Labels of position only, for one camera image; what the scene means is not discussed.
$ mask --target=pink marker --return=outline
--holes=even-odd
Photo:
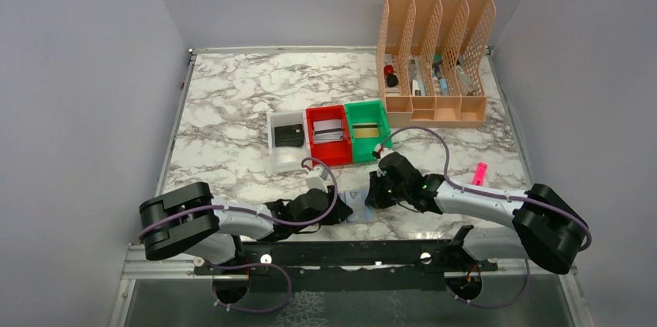
[[[476,172],[474,173],[474,178],[473,178],[473,185],[483,185],[483,176],[486,175],[486,169],[488,168],[488,164],[484,162],[479,162],[476,166]]]

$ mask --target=black wallet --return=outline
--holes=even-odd
[[[301,124],[273,128],[273,145],[302,147],[304,145],[304,127]]]

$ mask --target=beige storage rack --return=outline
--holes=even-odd
[[[486,118],[486,94],[479,76],[490,29],[493,0],[385,0],[377,45],[377,80],[391,127],[473,128]],[[442,58],[440,73],[449,93],[440,93],[432,77],[434,53]],[[462,93],[456,61],[476,89]],[[409,62],[414,72],[409,73]],[[399,85],[388,88],[384,66],[394,66]],[[419,78],[425,94],[414,95],[410,78]]]

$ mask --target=green object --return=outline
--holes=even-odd
[[[374,147],[390,135],[388,118],[384,104],[381,100],[368,102],[350,102],[345,104],[345,113],[349,123],[349,136],[353,152],[353,163],[370,162],[375,160],[372,152]],[[355,138],[353,136],[353,124],[376,123],[379,128],[379,137]],[[392,147],[392,141],[388,140],[386,147]]]

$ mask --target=marble tabletop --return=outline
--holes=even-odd
[[[221,53],[197,56],[164,191],[196,181],[228,201],[259,205],[295,198],[307,188],[301,171],[272,174],[267,151],[268,112],[378,98],[372,52]],[[480,66],[488,96],[479,129],[438,129],[449,145],[450,176],[471,182],[477,163],[488,164],[484,186],[522,189],[525,173],[487,57]],[[442,173],[445,153],[419,130],[393,138],[393,149],[423,174]],[[340,190],[366,188],[376,164],[334,168]],[[322,226],[288,240],[451,238],[462,225],[494,226],[463,215],[418,214],[394,206],[374,222]]]

